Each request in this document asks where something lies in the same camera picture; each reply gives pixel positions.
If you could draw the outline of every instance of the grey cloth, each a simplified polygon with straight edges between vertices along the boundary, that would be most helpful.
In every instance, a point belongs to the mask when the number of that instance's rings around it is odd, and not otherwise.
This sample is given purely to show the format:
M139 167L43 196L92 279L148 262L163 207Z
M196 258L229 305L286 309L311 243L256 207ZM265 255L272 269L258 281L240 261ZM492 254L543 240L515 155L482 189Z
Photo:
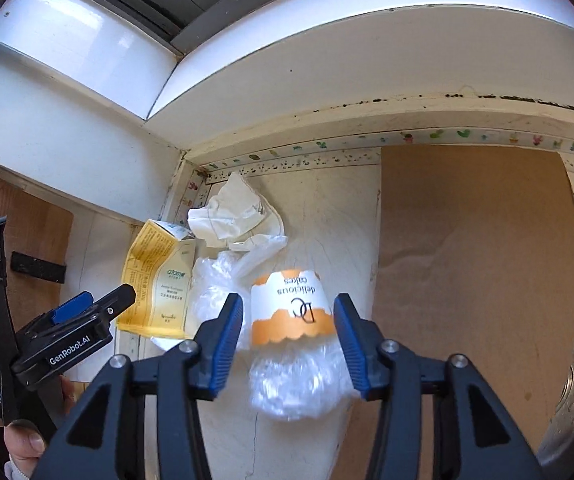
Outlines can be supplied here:
M8 480L29 480L27 476L25 476L19 468L16 467L16 464L11 459L10 461L5 464L5 476Z

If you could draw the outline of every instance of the cardboard sheet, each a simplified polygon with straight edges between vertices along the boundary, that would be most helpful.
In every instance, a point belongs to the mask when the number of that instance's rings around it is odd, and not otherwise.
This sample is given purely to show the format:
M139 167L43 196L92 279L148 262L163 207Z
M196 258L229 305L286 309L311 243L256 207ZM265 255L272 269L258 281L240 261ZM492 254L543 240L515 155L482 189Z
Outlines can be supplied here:
M467 354L537 449L574 344L574 200L558 154L383 148L373 320L419 355ZM365 477L378 408L355 403L333 480ZM422 479L431 411L425 397Z
M11 272L11 253L19 251L64 264L73 215L0 179L0 216L4 215L8 217L5 227L7 295L14 327L18 330L38 314L58 306L61 285Z

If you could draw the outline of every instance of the human hand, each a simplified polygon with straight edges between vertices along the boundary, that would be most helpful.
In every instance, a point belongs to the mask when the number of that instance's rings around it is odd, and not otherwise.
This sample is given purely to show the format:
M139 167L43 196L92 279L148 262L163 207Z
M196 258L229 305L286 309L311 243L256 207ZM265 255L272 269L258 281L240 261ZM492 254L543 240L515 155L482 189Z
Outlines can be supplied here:
M74 406L74 385L61 376L62 400L64 411L68 413ZM38 459L45 452L45 441L33 430L10 424L3 431L5 446L10 452L10 458L16 467L28 478L32 476Z

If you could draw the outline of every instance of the blue gripper pad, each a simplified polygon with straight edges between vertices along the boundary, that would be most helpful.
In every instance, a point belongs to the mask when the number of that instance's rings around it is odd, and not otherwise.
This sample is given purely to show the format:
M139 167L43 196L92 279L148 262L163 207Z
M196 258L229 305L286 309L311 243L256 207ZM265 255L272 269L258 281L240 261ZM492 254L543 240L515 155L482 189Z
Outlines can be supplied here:
M384 340L381 330L374 322L361 319L349 294L338 294L334 301L334 325L353 387L363 399L381 399L390 375L379 360L378 348Z
M189 374L197 399L214 400L225 387L242 323L243 300L230 294L219 316L200 325L193 338L201 348L200 361Z
M78 316L78 314L85 312L93 303L94 298L85 290L61 306L56 307L52 314L52 323L59 325L72 317Z

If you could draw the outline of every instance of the crumpled plastic bag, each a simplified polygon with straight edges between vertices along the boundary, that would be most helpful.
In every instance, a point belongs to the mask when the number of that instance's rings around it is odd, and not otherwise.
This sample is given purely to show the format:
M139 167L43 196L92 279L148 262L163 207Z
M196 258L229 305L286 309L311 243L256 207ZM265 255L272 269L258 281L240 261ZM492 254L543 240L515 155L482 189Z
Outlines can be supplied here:
M249 370L251 404L277 420L318 418L357 395L337 336L259 348Z
M246 254L221 251L215 260L198 258L193 264L192 284L187 296L189 308L185 331L194 334L203 321L218 317L227 295L235 292L243 300L243 324L236 349L249 349L251 291L241 284L241 280L262 262L275 256L286 244L286 236L275 236Z

